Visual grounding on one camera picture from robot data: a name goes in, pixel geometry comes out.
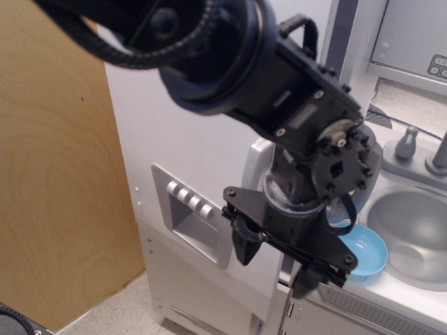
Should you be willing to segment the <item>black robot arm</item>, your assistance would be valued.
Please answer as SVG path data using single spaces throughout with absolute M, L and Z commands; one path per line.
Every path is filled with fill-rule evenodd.
M 186 110 L 226 114 L 275 144 L 262 191 L 228 187 L 222 214 L 238 260 L 268 243 L 301 265 L 293 295 L 343 286 L 358 260 L 329 224 L 372 180 L 360 106 L 333 69 L 318 64 L 318 29 L 295 15 L 276 23 L 266 1 L 39 1 L 38 7 L 95 57 L 131 70 L 156 68 Z

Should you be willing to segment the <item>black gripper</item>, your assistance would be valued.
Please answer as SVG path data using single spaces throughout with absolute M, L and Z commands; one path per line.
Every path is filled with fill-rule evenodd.
M 263 243 L 300 263 L 293 279 L 292 297 L 303 299 L 319 283 L 343 287 L 358 264 L 357 257 L 341 241 L 356 224 L 350 195 L 342 196 L 350 224 L 333 227 L 320 201 L 290 204 L 276 201 L 265 191 L 230 186 L 223 191 L 222 214 L 231 221 L 232 240 L 239 262 L 247 266 Z

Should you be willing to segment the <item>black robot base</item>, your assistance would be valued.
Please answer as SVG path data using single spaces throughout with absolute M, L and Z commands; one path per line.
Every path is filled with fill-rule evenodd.
M 13 308 L 1 303 L 1 335 L 54 335 Z

